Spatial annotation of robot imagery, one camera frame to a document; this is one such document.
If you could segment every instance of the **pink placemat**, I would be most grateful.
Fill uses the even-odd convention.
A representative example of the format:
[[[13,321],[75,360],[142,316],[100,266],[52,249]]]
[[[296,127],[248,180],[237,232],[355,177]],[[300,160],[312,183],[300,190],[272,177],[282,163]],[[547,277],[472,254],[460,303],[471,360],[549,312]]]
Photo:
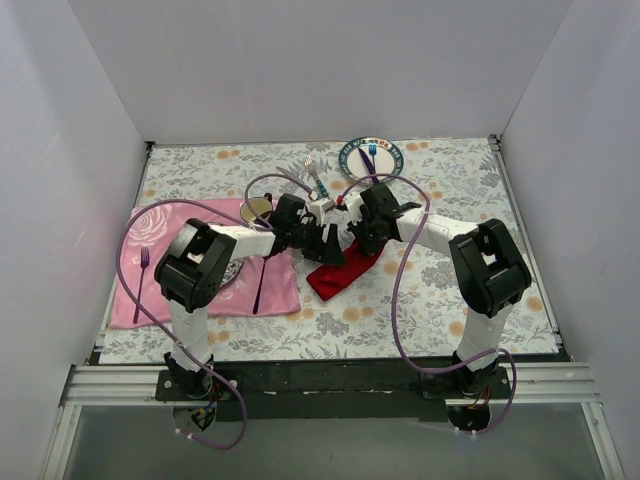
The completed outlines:
[[[202,200],[202,203],[240,217],[241,199]],[[136,207],[132,215],[140,208]],[[161,205],[138,219],[123,248],[122,272],[125,281],[136,293],[140,284],[140,247],[145,245],[149,247],[151,262],[144,274],[140,299],[161,322],[168,322],[171,316],[167,300],[160,293],[160,285],[154,280],[153,273],[164,252],[190,218],[224,225],[231,224],[225,218],[194,205]],[[296,271],[293,267],[291,251],[286,250],[267,261],[260,295],[260,308],[256,315],[253,314],[263,262],[261,257],[246,258],[238,276],[221,288],[209,305],[209,316],[263,317],[299,311],[300,295]],[[111,312],[111,327],[127,329],[153,324],[145,314],[140,312],[138,323],[134,325],[134,313],[135,305],[118,282]]]

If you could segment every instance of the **red napkin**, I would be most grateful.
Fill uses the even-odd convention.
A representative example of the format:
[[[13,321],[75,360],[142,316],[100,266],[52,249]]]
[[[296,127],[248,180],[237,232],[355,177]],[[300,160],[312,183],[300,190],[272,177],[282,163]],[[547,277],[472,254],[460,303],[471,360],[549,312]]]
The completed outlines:
[[[368,256],[358,248],[358,241],[354,241],[349,248],[344,251],[347,264],[339,267],[332,265],[322,265],[307,276],[307,282],[311,288],[325,302],[334,295],[351,285],[360,275],[369,270],[378,261],[382,250],[375,255]]]

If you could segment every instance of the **white wall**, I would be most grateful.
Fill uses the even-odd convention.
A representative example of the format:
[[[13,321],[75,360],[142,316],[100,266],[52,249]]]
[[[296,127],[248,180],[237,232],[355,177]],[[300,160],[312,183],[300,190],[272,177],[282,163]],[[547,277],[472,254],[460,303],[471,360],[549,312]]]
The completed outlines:
[[[144,144],[64,0],[0,0],[0,477],[38,478]]]
[[[69,0],[145,140],[501,133],[571,0]]]
[[[640,2],[576,0],[504,135],[570,351],[588,360],[640,478]]]

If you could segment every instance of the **plate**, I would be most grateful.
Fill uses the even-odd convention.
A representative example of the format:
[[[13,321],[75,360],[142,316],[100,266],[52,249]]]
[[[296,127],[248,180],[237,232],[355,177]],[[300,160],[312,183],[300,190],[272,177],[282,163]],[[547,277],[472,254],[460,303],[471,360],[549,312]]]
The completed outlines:
[[[360,157],[360,152],[358,152],[358,147],[361,147],[367,157],[369,157],[369,160],[371,160],[371,155],[369,155],[370,142],[375,142],[376,145],[378,145],[378,151],[375,157],[376,172],[399,175],[404,168],[402,152],[390,141],[377,137],[356,138],[342,147],[340,155],[338,156],[338,162],[340,163],[342,171],[353,180],[369,175],[367,167],[364,166],[362,157]],[[393,180],[391,177],[380,178],[381,183],[390,182],[391,180]],[[373,184],[371,179],[364,180],[362,183]]]

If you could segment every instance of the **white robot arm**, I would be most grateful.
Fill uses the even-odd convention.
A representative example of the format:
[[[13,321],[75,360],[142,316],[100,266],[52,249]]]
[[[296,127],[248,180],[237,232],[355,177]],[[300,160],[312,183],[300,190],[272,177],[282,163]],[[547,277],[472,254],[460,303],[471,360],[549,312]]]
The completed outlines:
[[[347,195],[341,208],[349,212],[349,230],[370,254],[388,239],[410,242],[426,214],[419,204],[399,205],[385,185]],[[462,297],[470,307],[453,362],[497,348],[513,305],[531,285],[529,269],[505,225],[495,219],[475,224],[429,215],[416,243],[453,260]],[[468,364],[466,383],[481,382],[497,357],[496,352]]]
[[[337,225],[323,224],[323,202],[326,200],[306,204],[294,195],[283,195],[269,218],[269,231],[260,226],[209,225],[195,218],[185,223],[155,270],[155,279],[169,302],[173,333],[180,342],[165,354],[165,362],[182,390],[197,396],[204,388],[204,372],[181,347],[200,363],[212,361],[207,306],[218,293],[230,261],[250,256],[266,258],[293,247],[320,263],[346,264],[338,244]]]

